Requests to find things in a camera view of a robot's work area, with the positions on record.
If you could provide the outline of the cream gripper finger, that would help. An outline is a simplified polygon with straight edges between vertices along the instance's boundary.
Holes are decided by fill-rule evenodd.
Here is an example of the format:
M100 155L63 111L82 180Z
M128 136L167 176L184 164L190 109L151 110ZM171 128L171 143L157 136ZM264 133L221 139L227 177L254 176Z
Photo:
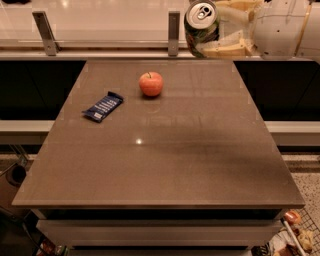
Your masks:
M253 40L246 38L242 30L218 41L198 43L196 49L205 57L211 58L245 58L257 54Z
M222 21L248 25L263 3L264 0L218 0L215 6Z

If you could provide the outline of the white rounded gripper body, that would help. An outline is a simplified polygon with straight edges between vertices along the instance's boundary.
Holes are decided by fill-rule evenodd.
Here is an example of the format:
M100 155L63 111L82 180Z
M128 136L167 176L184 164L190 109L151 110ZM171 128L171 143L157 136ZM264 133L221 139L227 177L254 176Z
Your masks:
M309 0L264 1L255 15L253 41L264 59L295 55L311 11Z

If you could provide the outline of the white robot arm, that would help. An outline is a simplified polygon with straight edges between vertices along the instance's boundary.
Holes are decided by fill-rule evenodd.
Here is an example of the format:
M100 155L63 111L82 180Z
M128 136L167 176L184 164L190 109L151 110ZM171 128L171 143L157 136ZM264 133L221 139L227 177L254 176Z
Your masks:
M320 62L316 0L217 0L219 39L199 43L206 57Z

